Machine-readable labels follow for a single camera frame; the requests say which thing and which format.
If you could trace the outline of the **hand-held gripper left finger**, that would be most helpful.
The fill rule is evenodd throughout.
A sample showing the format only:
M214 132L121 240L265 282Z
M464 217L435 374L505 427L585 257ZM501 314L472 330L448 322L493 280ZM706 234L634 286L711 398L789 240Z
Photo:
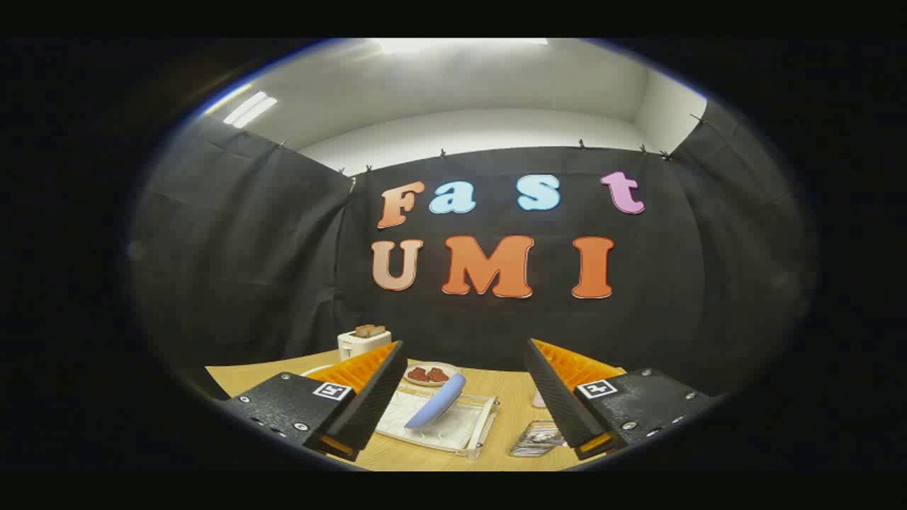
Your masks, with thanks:
M403 349L392 341L309 375L273 375L230 398L225 410L293 448L354 461L404 377Z

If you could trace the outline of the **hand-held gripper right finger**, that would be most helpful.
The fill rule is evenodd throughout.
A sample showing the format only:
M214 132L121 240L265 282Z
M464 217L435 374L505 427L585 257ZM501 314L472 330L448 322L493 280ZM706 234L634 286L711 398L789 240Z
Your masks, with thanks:
M626 371L538 339L528 341L524 364L580 460L634 448L711 406L708 394L658 369Z

